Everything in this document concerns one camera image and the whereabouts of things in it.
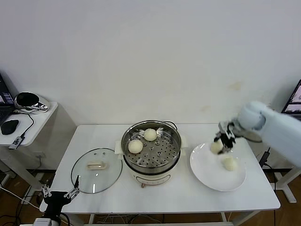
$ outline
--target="electrical outlet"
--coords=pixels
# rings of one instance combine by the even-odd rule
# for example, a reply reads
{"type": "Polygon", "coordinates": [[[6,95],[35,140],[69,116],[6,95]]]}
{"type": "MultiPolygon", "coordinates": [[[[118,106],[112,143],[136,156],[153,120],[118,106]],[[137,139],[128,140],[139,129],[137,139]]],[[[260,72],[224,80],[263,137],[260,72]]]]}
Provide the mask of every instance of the electrical outlet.
{"type": "Polygon", "coordinates": [[[33,152],[36,158],[46,158],[44,152],[33,152]]]}

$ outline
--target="robotic arm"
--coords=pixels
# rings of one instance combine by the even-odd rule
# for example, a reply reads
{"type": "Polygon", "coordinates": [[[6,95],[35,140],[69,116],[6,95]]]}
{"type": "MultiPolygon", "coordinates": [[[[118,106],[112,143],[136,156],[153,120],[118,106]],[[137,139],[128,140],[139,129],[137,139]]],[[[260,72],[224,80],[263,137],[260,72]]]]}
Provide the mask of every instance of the robotic arm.
{"type": "Polygon", "coordinates": [[[47,208],[42,218],[35,219],[33,226],[59,226],[63,206],[69,204],[79,194],[79,177],[77,176],[74,188],[69,192],[51,192],[47,185],[42,186],[42,192],[47,208]]]}
{"type": "Polygon", "coordinates": [[[220,139],[223,144],[219,153],[230,151],[236,138],[252,132],[296,167],[301,167],[301,121],[277,113],[261,102],[246,104],[237,118],[220,122],[219,129],[214,139],[220,139]]]}

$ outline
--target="white table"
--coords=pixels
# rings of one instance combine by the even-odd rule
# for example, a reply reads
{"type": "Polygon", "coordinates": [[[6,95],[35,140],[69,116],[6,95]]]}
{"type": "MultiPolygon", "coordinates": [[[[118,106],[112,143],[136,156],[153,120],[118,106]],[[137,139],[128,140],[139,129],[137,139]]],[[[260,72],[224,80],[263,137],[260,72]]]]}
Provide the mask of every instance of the white table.
{"type": "MultiPolygon", "coordinates": [[[[57,102],[50,102],[51,107],[50,109],[41,114],[30,114],[32,119],[34,120],[33,126],[26,132],[25,139],[22,141],[20,146],[29,146],[35,140],[39,132],[42,130],[50,116],[57,108],[57,102]]],[[[9,120],[19,120],[19,124],[16,130],[10,135],[3,135],[0,133],[0,159],[3,163],[5,163],[9,168],[11,168],[16,174],[22,177],[27,183],[31,185],[33,188],[31,191],[28,190],[28,193],[25,195],[31,195],[35,190],[41,190],[42,184],[39,182],[41,179],[42,174],[37,175],[35,178],[32,176],[23,166],[23,164],[17,160],[13,155],[12,152],[14,150],[9,150],[7,147],[10,146],[16,137],[20,136],[32,123],[31,119],[28,115],[24,114],[15,114],[9,116],[6,121],[9,120]]],[[[7,171],[8,168],[0,164],[0,169],[2,171],[7,171]]]]}
{"type": "MultiPolygon", "coordinates": [[[[115,141],[121,140],[130,125],[81,125],[74,136],[56,171],[51,187],[53,191],[69,191],[72,188],[71,169],[84,153],[99,147],[114,149],[115,141]]],[[[247,176],[244,184],[232,192],[218,192],[203,185],[193,175],[189,164],[190,153],[201,143],[211,142],[218,130],[217,124],[182,124],[179,133],[186,137],[187,147],[182,150],[175,166],[173,177],[166,183],[154,187],[140,188],[131,177],[128,167],[117,182],[98,194],[80,193],[69,205],[64,206],[67,214],[96,213],[209,213],[245,211],[233,222],[216,225],[240,225],[261,210],[280,207],[266,176],[247,142],[238,139],[233,148],[246,163],[247,176]]],[[[40,210],[44,211],[43,202],[40,210]]]]}

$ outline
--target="wooden floor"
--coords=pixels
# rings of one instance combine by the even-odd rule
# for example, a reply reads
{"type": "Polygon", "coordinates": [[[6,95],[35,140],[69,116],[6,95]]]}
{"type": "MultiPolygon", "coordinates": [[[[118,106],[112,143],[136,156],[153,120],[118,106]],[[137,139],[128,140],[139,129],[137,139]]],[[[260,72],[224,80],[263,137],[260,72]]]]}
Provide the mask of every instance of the wooden floor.
{"type": "MultiPolygon", "coordinates": [[[[43,181],[50,179],[53,174],[45,174],[43,181]]],[[[267,175],[270,182],[273,182],[272,174],[267,175]]],[[[281,208],[276,210],[276,225],[277,226],[298,226],[301,225],[301,177],[297,177],[289,184],[293,194],[297,199],[297,203],[289,203],[281,191],[277,191],[277,196],[281,202],[281,208]]],[[[15,194],[22,196],[28,187],[28,184],[20,177],[10,179],[4,186],[6,189],[14,192],[15,194]]],[[[37,197],[32,198],[32,204],[38,206],[36,202],[37,197]]],[[[3,217],[3,215],[16,215],[16,208],[19,204],[19,200],[15,197],[9,196],[6,192],[0,191],[0,226],[3,226],[7,222],[14,222],[14,218],[3,217]]],[[[239,212],[232,213],[230,220],[237,216],[239,212]]],[[[32,207],[31,205],[24,205],[20,213],[20,219],[22,224],[32,224],[35,218],[41,217],[42,213],[32,207]]],[[[89,215],[79,215],[85,223],[89,221],[89,215]]],[[[94,223],[103,222],[107,215],[98,215],[95,217],[94,223]]],[[[132,219],[135,215],[126,216],[128,220],[132,219]]],[[[219,213],[212,214],[156,214],[151,215],[153,218],[164,223],[193,223],[193,222],[217,222],[221,221],[221,215],[219,213]]],[[[107,223],[112,221],[111,218],[107,219],[107,223]]],[[[114,217],[114,223],[123,223],[120,217],[114,217]]],[[[133,224],[138,223],[155,223],[154,221],[143,217],[137,216],[133,220],[133,224]]],[[[274,213],[273,211],[262,211],[242,226],[273,226],[274,225],[274,213]]],[[[13,226],[13,223],[5,224],[5,226],[13,226]]]]}

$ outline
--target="glass lid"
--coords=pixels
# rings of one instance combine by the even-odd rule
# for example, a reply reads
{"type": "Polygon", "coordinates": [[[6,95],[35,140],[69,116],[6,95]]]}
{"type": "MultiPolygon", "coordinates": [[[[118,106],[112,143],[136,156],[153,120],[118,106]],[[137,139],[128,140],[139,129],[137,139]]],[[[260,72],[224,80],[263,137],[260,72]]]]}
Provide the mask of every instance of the glass lid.
{"type": "Polygon", "coordinates": [[[74,185],[79,176],[79,190],[94,194],[111,187],[119,178],[122,161],[109,148],[93,149],[81,156],[71,171],[71,181],[74,185]]]}

